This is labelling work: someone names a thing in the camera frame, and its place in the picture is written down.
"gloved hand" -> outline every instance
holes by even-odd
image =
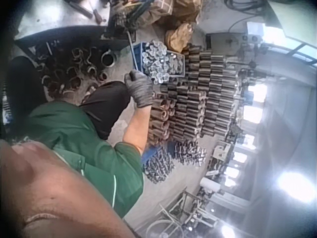
[[[152,105],[153,84],[150,78],[140,71],[132,70],[125,74],[124,82],[138,108]]]

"green jacket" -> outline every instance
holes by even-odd
[[[128,143],[111,147],[101,140],[79,107],[65,102],[41,105],[28,116],[22,131],[23,136],[42,142],[81,173],[120,217],[141,196],[143,174],[139,151]]]

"blue plastic crate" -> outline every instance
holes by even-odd
[[[144,70],[143,70],[143,57],[142,57],[142,52],[143,52],[143,49],[145,48],[145,44],[146,42],[141,42],[135,46],[133,46],[133,50],[134,50],[134,56],[135,56],[135,60],[137,62],[137,66],[138,66],[138,69],[144,73]],[[173,51],[167,51],[168,53],[173,53],[173,54],[176,54],[176,55],[182,55],[180,53],[177,53],[177,52],[173,52]],[[185,56],[182,55],[183,57],[183,73],[178,75],[178,74],[175,74],[175,75],[172,75],[170,74],[169,76],[170,77],[185,77]]]

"metal table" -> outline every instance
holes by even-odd
[[[89,19],[64,0],[32,0],[14,38],[16,45],[34,59],[29,47],[57,37],[76,39],[78,36],[89,36],[99,39],[109,25],[110,3],[104,6],[99,0],[82,0],[78,4],[92,12],[89,1],[104,20],[100,25],[94,16]]]

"worker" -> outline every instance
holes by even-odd
[[[36,74],[25,57],[15,58],[7,73],[19,128],[14,143],[2,140],[0,147],[1,206],[9,221],[26,237],[134,237],[122,218],[143,192],[151,80],[133,70],[125,83],[106,83],[78,107],[42,104]],[[111,147],[106,140],[130,96],[134,115],[122,142]]]

